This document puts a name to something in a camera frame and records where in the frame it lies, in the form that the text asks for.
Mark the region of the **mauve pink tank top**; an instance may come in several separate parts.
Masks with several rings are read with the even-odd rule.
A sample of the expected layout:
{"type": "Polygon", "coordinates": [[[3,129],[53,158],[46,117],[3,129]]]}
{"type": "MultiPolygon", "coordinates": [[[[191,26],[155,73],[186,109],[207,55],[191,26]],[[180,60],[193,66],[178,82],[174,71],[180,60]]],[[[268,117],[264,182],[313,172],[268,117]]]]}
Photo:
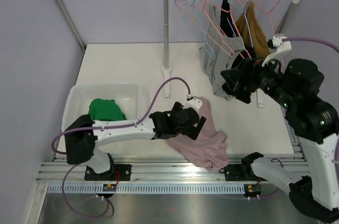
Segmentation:
{"type": "Polygon", "coordinates": [[[221,130],[216,130],[212,119],[210,101],[204,97],[198,97],[198,100],[202,102],[199,117],[205,117],[206,122],[197,139],[192,140],[179,134],[175,138],[166,140],[166,143],[195,166],[211,172],[218,172],[229,163],[226,152],[227,135],[221,130]]]}

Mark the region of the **grey tank top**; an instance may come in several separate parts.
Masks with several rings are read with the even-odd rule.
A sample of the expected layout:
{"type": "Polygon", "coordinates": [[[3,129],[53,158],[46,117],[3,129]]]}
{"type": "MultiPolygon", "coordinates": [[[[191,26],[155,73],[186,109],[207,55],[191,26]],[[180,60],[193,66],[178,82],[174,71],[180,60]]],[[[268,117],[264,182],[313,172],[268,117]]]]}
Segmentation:
{"type": "Polygon", "coordinates": [[[233,97],[222,88],[226,81],[221,76],[221,72],[231,69],[235,59],[241,57],[240,53],[245,49],[245,45],[242,37],[224,35],[213,5],[208,6],[207,16],[209,16],[207,39],[199,49],[201,69],[209,79],[213,95],[229,101],[233,97]]]}

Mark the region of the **green tank top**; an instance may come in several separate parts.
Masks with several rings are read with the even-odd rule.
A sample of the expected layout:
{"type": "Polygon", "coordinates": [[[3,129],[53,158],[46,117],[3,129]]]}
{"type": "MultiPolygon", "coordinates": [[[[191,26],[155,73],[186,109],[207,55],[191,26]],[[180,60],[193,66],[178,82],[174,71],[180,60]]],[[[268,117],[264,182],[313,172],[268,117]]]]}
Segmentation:
{"type": "Polygon", "coordinates": [[[123,121],[127,119],[115,100],[101,98],[96,98],[90,103],[88,114],[92,120],[99,121],[123,121]]]}

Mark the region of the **blue hanger of mauve top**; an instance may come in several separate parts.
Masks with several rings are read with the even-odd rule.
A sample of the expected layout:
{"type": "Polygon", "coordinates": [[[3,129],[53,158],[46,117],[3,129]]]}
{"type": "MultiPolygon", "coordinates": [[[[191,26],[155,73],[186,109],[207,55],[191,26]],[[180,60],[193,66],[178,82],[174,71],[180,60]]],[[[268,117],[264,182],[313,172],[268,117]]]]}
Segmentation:
{"type": "Polygon", "coordinates": [[[216,54],[212,46],[208,43],[208,29],[204,28],[205,21],[201,18],[202,12],[206,7],[205,3],[198,0],[173,0],[173,3],[180,13],[185,23],[189,26],[190,31],[194,34],[202,48],[207,52],[207,55],[215,59],[216,54]]]}

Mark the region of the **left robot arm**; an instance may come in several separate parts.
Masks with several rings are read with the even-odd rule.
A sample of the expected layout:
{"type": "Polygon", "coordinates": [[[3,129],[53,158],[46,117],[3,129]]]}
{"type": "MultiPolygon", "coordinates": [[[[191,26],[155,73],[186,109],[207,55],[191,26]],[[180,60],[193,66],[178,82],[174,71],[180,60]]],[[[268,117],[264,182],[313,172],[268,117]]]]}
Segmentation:
{"type": "Polygon", "coordinates": [[[186,105],[175,102],[170,111],[157,111],[140,120],[99,121],[82,115],[64,134],[67,164],[84,164],[100,179],[110,180],[114,161],[100,147],[127,140],[167,140],[180,134],[197,140],[206,122],[199,116],[201,107],[201,100],[192,98],[186,105]]]}

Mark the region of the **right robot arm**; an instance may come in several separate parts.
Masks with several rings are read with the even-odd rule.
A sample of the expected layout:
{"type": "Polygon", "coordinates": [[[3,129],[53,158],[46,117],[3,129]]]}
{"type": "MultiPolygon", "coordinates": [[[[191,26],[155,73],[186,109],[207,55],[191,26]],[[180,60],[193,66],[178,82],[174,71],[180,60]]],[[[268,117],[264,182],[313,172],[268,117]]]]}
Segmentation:
{"type": "Polygon", "coordinates": [[[243,59],[221,72],[223,90],[249,103],[262,90],[285,110],[285,120],[299,138],[310,175],[297,175],[258,152],[242,158],[243,178],[262,178],[284,191],[302,214],[325,223],[338,220],[338,113],[318,97],[324,75],[307,59],[291,60],[285,71],[278,60],[243,59]]]}

